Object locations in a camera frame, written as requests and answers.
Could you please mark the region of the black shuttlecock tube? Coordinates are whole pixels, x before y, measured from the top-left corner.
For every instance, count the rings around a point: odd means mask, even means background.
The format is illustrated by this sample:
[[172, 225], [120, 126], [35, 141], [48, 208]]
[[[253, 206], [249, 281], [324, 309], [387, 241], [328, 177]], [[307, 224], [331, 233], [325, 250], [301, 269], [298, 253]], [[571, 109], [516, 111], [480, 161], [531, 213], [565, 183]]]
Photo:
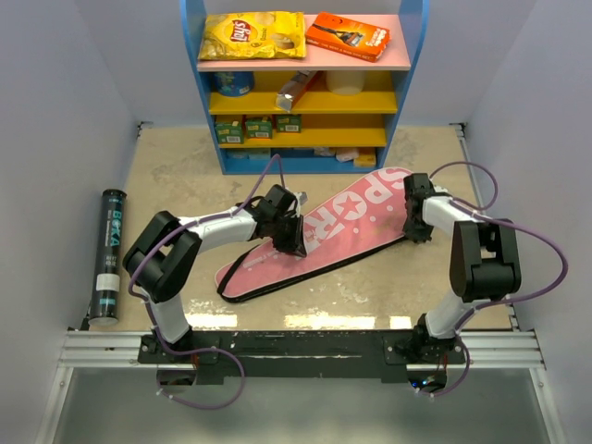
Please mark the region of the black shuttlecock tube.
[[90, 326], [108, 327], [118, 322], [119, 266], [126, 199], [127, 194], [117, 189], [105, 190], [101, 196], [92, 297], [88, 310]]

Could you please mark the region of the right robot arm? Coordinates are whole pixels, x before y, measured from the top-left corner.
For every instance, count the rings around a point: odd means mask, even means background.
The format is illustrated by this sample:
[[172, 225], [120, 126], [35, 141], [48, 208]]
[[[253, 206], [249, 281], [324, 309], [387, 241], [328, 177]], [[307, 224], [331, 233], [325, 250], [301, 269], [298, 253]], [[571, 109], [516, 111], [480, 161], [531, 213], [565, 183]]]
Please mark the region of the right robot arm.
[[451, 239], [450, 292], [396, 346], [405, 359], [431, 364], [459, 344], [457, 334], [483, 305], [520, 289], [517, 240], [514, 228], [480, 221], [455, 207], [452, 196], [434, 186], [426, 173], [412, 173], [403, 184], [405, 238], [424, 243], [438, 228]]

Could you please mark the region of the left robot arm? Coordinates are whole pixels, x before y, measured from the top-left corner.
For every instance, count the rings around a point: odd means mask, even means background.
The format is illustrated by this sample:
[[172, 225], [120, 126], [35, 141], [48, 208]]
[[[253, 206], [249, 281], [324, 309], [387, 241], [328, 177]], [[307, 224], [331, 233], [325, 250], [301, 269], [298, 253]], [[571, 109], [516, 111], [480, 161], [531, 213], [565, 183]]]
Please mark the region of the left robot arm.
[[191, 354], [191, 326], [183, 312], [180, 292], [198, 254], [236, 242], [269, 238], [285, 254], [304, 257], [302, 205], [305, 192], [275, 184], [264, 196], [249, 197], [228, 210], [201, 217], [157, 213], [125, 254], [122, 266], [131, 294], [147, 304], [158, 328], [158, 350], [171, 363]]

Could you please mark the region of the pink racket bag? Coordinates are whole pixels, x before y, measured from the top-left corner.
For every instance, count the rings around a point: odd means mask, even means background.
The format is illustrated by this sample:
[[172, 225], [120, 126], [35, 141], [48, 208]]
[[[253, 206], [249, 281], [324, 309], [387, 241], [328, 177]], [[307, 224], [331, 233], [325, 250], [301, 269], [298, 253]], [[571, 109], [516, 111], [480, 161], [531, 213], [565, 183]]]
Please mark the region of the pink racket bag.
[[404, 178], [385, 167], [357, 179], [303, 220], [304, 258], [279, 253], [266, 241], [219, 269], [216, 292], [237, 303], [282, 290], [377, 253], [404, 238]]

